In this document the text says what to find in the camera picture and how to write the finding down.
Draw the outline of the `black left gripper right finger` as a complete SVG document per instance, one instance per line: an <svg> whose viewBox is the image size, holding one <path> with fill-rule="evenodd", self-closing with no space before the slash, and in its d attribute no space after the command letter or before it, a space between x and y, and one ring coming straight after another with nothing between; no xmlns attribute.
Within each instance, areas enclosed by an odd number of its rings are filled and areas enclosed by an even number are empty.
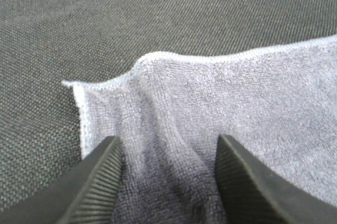
<svg viewBox="0 0 337 224"><path fill-rule="evenodd" d="M276 174L229 135L219 135L215 180L228 223L336 223L336 207Z"/></svg>

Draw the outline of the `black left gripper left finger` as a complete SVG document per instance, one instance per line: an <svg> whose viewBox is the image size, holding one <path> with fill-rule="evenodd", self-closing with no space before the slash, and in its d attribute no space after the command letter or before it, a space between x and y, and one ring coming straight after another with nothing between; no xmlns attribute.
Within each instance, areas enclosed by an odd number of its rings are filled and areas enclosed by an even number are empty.
<svg viewBox="0 0 337 224"><path fill-rule="evenodd" d="M121 140L106 137L56 183L1 212L1 223L110 223L122 165Z"/></svg>

